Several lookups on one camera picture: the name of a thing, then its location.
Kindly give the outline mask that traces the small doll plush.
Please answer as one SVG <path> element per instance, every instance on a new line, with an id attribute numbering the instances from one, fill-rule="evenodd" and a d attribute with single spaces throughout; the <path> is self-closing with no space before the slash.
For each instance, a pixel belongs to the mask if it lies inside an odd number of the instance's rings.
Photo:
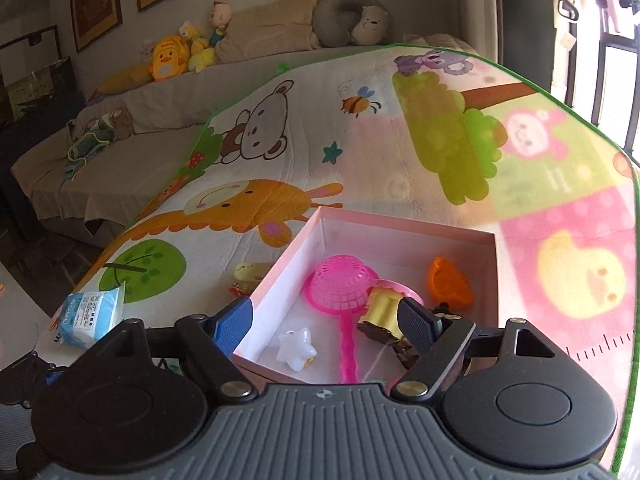
<path id="1" fill-rule="evenodd" d="M 227 35 L 227 27 L 232 18 L 232 10 L 229 3 L 215 1 L 212 12 L 209 15 L 209 24 L 212 26 L 212 34 L 209 37 L 209 45 L 215 47 L 218 42 Z"/>

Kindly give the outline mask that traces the grey neck pillow bear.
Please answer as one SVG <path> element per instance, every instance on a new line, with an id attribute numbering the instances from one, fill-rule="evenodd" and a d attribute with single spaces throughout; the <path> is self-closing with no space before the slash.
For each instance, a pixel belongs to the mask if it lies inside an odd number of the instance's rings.
<path id="1" fill-rule="evenodd" d="M 390 16 L 378 0 L 320 0 L 312 29 L 322 47 L 371 47 L 386 37 Z"/>

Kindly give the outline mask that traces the cartoon animal play mat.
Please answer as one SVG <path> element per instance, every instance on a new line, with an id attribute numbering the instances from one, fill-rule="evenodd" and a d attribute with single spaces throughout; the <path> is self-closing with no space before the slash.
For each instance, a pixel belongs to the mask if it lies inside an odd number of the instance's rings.
<path id="1" fill-rule="evenodd" d="M 391 46 L 279 68 L 204 122 L 188 158 L 84 276 L 184 240 L 188 292 L 279 255 L 322 206 L 495 235 L 501 316 L 524 315 L 608 388 L 608 460 L 639 474 L 639 177 L 622 150 L 484 58 Z"/>

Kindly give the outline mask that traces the pink plastic strainer basket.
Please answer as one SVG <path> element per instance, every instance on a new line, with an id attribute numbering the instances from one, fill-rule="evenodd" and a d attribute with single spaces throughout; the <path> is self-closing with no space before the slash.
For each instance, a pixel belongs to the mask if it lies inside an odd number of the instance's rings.
<path id="1" fill-rule="evenodd" d="M 303 286 L 306 303 L 314 310 L 334 316 L 340 324 L 341 373 L 343 384 L 358 382 L 355 326 L 366 310 L 369 289 L 378 274 L 351 255 L 326 258 L 312 272 Z"/>

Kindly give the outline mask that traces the green knitted cloth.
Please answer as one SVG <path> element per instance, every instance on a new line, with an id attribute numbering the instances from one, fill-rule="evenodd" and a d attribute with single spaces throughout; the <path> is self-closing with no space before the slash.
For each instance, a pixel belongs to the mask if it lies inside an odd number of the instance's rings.
<path id="1" fill-rule="evenodd" d="M 73 180 L 90 159 L 102 153 L 115 141 L 113 125 L 105 119 L 96 119 L 67 150 L 64 180 Z"/>

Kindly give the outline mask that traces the beige covered sofa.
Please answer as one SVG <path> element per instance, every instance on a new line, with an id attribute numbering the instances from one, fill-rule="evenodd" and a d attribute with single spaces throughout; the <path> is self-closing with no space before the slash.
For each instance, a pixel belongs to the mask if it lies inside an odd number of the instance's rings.
<path id="1" fill-rule="evenodd" d="M 293 52 L 218 64 L 150 82 L 85 107 L 11 168 L 17 197 L 38 226 L 104 248 L 142 211 L 188 158 L 204 122 L 276 78 L 279 68 L 340 58 L 355 47 Z M 72 137 L 93 118 L 123 108 L 134 132 L 65 177 Z"/>

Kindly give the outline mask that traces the cartoon boy keychain figure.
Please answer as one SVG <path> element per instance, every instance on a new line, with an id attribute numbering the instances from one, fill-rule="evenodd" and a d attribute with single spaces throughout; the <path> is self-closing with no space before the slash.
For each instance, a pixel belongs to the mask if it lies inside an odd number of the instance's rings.
<path id="1" fill-rule="evenodd" d="M 391 346 L 400 364 L 408 370 L 419 359 L 419 353 L 409 344 L 408 339 L 401 333 L 397 321 L 398 308 L 390 312 L 368 312 L 360 316 L 357 327 L 368 338 Z"/>

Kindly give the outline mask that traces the cream yellow toy camera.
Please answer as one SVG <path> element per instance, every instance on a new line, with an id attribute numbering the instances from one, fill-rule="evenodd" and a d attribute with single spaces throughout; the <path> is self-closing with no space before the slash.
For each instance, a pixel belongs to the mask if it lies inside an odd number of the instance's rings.
<path id="1" fill-rule="evenodd" d="M 241 262 L 233 271 L 230 292 L 235 297 L 250 296 L 273 266 L 272 262 Z"/>

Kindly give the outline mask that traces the pink cardboard box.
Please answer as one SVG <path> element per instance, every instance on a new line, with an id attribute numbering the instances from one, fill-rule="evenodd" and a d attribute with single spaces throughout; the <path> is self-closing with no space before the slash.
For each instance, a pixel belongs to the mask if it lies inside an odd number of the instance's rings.
<path id="1" fill-rule="evenodd" d="M 404 367 L 400 300 L 435 307 L 427 272 L 437 258 L 469 285 L 477 324 L 498 322 L 495 237 L 416 220 L 321 208 L 250 296 L 253 324 L 236 364 L 270 382 L 382 382 Z"/>

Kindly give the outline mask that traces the yellow duck plush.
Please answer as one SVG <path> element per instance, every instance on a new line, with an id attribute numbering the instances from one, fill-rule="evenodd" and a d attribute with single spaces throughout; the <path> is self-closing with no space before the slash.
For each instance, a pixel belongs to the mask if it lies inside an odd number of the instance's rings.
<path id="1" fill-rule="evenodd" d="M 155 81 L 179 76 L 188 70 L 190 51 L 177 35 L 163 38 L 154 47 L 149 72 Z"/>

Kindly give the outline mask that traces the white star toy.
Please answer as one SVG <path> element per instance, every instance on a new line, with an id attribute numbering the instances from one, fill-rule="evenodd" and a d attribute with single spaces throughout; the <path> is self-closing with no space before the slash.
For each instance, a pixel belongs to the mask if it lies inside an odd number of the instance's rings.
<path id="1" fill-rule="evenodd" d="M 286 364 L 294 372 L 303 370 L 316 356 L 318 352 L 312 344 L 308 327 L 288 330 L 279 336 L 277 361 Z"/>

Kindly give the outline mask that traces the beige cushion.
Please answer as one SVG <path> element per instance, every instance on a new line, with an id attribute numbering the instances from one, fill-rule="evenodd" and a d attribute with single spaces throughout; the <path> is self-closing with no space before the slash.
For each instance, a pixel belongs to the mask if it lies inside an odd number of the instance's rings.
<path id="1" fill-rule="evenodd" d="M 216 44 L 221 63 L 321 48 L 312 28 L 318 0 L 277 0 L 235 13 Z"/>

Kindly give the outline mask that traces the orange pumpkin toy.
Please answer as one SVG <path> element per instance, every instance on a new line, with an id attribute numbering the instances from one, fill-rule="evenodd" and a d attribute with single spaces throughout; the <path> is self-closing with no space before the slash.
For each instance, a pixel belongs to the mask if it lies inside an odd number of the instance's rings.
<path id="1" fill-rule="evenodd" d="M 426 274 L 426 287 L 433 304 L 446 304 L 450 310 L 462 311 L 472 307 L 474 292 L 468 277 L 450 260 L 433 259 Z"/>

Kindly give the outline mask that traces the blue tissue packet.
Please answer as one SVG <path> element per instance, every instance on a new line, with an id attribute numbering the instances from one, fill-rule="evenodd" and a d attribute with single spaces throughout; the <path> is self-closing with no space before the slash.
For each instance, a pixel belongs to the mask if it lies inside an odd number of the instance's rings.
<path id="1" fill-rule="evenodd" d="M 122 322 L 124 297 L 124 285 L 103 292 L 70 294 L 58 317 L 58 332 L 64 344 L 91 348 Z"/>

